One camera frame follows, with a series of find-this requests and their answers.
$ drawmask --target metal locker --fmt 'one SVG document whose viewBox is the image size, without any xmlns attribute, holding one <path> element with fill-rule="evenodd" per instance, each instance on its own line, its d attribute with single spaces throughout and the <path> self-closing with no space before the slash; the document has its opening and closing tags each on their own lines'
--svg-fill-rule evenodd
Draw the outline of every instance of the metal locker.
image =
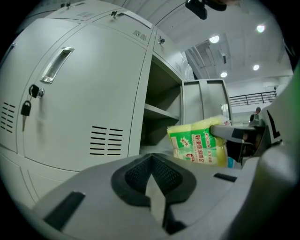
<svg viewBox="0 0 300 240">
<path fill-rule="evenodd" d="M 119 9 L 120 7 L 103 1 L 88 1 L 63 7 L 47 16 L 47 18 L 75 19 L 87 21 L 97 15 Z"/>
<path fill-rule="evenodd" d="M 95 26 L 64 42 L 37 80 L 45 94 L 26 120 L 25 156 L 73 171 L 127 157 L 145 54 Z"/>
<path fill-rule="evenodd" d="M 18 201 L 22 202 L 28 207 L 33 207 L 35 202 L 33 201 L 27 186 L 24 182 L 21 167 L 13 163 L 0 153 L 0 173 L 1 180 L 4 186 L 8 190 L 10 196 Z"/>
<path fill-rule="evenodd" d="M 177 49 L 172 40 L 159 29 L 156 33 L 153 51 L 156 52 L 167 63 L 169 63 L 180 76 L 184 74 L 180 51 Z"/>
<path fill-rule="evenodd" d="M 184 123 L 194 123 L 216 115 L 229 120 L 232 111 L 223 79 L 200 79 L 184 82 Z"/>
<path fill-rule="evenodd" d="M 77 25 L 56 19 L 37 19 L 7 51 L 0 69 L 0 144 L 8 149 L 17 152 L 16 122 L 32 72 L 51 46 Z"/>
<path fill-rule="evenodd" d="M 141 42 L 145 46 L 148 46 L 152 29 L 127 15 L 117 17 L 108 15 L 94 21 L 94 23 L 116 29 Z"/>
</svg>

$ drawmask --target ventilation slot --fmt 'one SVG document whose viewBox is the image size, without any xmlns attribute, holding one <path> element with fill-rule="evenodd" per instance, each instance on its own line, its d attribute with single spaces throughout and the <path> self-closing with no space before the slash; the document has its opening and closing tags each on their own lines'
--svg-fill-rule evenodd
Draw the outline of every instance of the ventilation slot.
<svg viewBox="0 0 300 240">
<path fill-rule="evenodd" d="M 181 66 L 178 64 L 178 62 L 175 62 L 176 68 L 178 69 L 178 71 L 181 72 Z"/>
<path fill-rule="evenodd" d="M 94 15 L 94 13 L 83 12 L 83 13 L 78 14 L 77 16 L 79 16 L 79 17 L 90 17 L 90 16 L 93 16 L 93 15 Z"/>
<path fill-rule="evenodd" d="M 145 34 L 142 34 L 142 35 L 140 36 L 140 38 L 141 38 L 142 40 L 146 41 L 147 36 L 146 36 Z"/>
<path fill-rule="evenodd" d="M 10 133 L 13 133 L 14 115 L 15 106 L 4 102 L 0 114 L 0 127 Z"/>
<path fill-rule="evenodd" d="M 141 32 L 140 32 L 140 31 L 138 31 L 138 30 L 135 30 L 133 34 L 134 34 L 134 35 L 136 35 L 137 37 L 139 37 L 139 36 L 140 36 L 140 34 L 141 34 Z"/>
<path fill-rule="evenodd" d="M 122 151 L 123 130 L 92 126 L 90 155 L 119 156 Z"/>
</svg>

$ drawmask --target person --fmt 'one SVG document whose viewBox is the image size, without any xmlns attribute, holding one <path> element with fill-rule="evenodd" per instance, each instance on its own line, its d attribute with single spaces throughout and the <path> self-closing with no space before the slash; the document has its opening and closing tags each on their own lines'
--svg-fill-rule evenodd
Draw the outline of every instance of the person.
<svg viewBox="0 0 300 240">
<path fill-rule="evenodd" d="M 261 109 L 260 107 L 257 107 L 257 108 L 256 108 L 255 113 L 253 113 L 253 114 L 250 116 L 250 122 L 252 122 L 254 118 L 258 118 L 258 116 L 256 116 L 256 115 L 258 115 L 258 114 L 261 112 L 261 110 L 262 110 L 262 109 Z"/>
</svg>

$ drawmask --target key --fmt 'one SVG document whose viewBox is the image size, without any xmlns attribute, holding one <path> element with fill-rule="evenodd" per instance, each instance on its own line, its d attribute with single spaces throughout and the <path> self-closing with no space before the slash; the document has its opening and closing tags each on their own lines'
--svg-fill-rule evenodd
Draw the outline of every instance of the key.
<svg viewBox="0 0 300 240">
<path fill-rule="evenodd" d="M 39 87 L 37 85 L 31 85 L 29 87 L 29 95 L 33 98 L 37 98 Z"/>
<path fill-rule="evenodd" d="M 26 118 L 29 117 L 30 115 L 30 110 L 31 110 L 31 103 L 30 101 L 25 101 L 22 105 L 22 108 L 21 108 L 21 115 L 23 115 L 23 118 L 22 118 L 22 132 L 24 132 L 25 130 L 25 121 L 26 121 Z"/>
</svg>

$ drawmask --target white paper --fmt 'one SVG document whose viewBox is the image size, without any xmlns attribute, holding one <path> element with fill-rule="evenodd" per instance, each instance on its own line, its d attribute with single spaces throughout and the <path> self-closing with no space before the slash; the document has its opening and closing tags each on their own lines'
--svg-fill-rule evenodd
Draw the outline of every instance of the white paper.
<svg viewBox="0 0 300 240">
<path fill-rule="evenodd" d="M 150 211 L 152 216 L 159 225 L 162 226 L 165 215 L 165 196 L 160 190 L 152 174 L 148 180 L 145 195 L 150 198 Z"/>
<path fill-rule="evenodd" d="M 133 19 L 136 19 L 137 21 L 139 21 L 141 24 L 145 25 L 146 27 L 150 28 L 152 27 L 152 23 L 148 22 L 146 19 L 143 19 L 142 17 L 140 17 L 139 15 L 133 13 L 133 12 L 130 12 L 130 11 L 127 11 L 127 12 L 124 12 L 123 14 L 127 15 L 128 17 L 131 17 Z"/>
</svg>

